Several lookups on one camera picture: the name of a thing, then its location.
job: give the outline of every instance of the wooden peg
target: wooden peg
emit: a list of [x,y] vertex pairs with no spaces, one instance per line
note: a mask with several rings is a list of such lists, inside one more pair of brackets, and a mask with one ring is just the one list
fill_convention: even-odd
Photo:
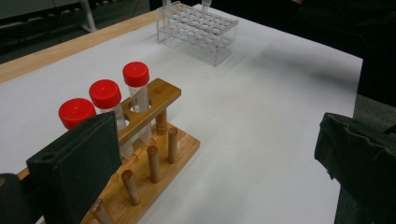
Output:
[[137,192],[136,183],[134,182],[134,174],[132,170],[125,170],[121,175],[122,182],[128,192],[132,205],[140,204],[140,196]]
[[90,212],[100,224],[113,224],[113,218],[105,209],[102,199],[98,198],[90,209]]
[[177,154],[177,128],[172,127],[168,130],[168,162],[175,164]]
[[150,146],[148,147],[147,152],[151,182],[158,183],[160,181],[160,160],[158,158],[158,148]]
[[161,112],[157,117],[155,117],[155,127],[157,134],[164,135],[166,134],[168,128],[167,114],[166,109]]

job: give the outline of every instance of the red screw cap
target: red screw cap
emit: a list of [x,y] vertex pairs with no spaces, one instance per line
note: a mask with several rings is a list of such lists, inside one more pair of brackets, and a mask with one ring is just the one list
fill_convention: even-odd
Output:
[[127,63],[122,73],[125,83],[130,87],[142,87],[149,82],[149,68],[144,63]]
[[83,98],[75,98],[64,102],[59,108],[59,118],[64,127],[71,130],[84,119],[96,115],[93,104]]
[[119,85],[109,79],[94,82],[90,87],[90,96],[94,105],[101,109],[109,109],[121,101]]

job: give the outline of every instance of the table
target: table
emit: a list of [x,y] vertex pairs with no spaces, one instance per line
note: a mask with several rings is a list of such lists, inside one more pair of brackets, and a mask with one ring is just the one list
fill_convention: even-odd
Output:
[[158,44],[155,12],[0,65],[0,172],[66,132],[59,106],[101,78],[128,96],[121,69],[148,65],[182,89],[168,120],[200,149],[140,223],[333,223],[339,184],[314,159],[325,112],[352,116],[361,59],[238,19],[214,67]]

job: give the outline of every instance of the white tabletop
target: white tabletop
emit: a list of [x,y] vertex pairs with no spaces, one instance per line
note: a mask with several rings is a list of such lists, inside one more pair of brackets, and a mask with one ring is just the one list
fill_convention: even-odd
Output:
[[339,184],[314,159],[325,112],[351,117],[361,59],[238,19],[233,54],[214,67],[158,44],[156,24],[0,85],[0,172],[66,132],[59,106],[91,84],[148,65],[182,89],[168,121],[201,142],[140,223],[332,223]]

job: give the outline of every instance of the wooden base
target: wooden base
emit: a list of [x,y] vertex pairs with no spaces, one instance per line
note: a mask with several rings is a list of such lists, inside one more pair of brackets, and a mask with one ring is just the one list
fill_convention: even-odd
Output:
[[[137,140],[134,142],[133,159],[123,161],[120,169],[110,178],[106,188],[99,196],[115,223],[136,223],[149,210],[200,146],[197,139],[178,129],[176,163],[170,164],[167,159],[168,134],[156,134],[154,126],[153,139],[159,151],[161,180],[156,184],[150,181],[148,154],[144,147],[140,147],[140,140]],[[167,127],[169,129],[175,126],[168,123]],[[134,173],[134,181],[141,198],[141,203],[136,206],[131,205],[127,190],[121,179],[122,172],[127,169]],[[95,223],[94,221],[93,215],[87,213],[81,223]]]

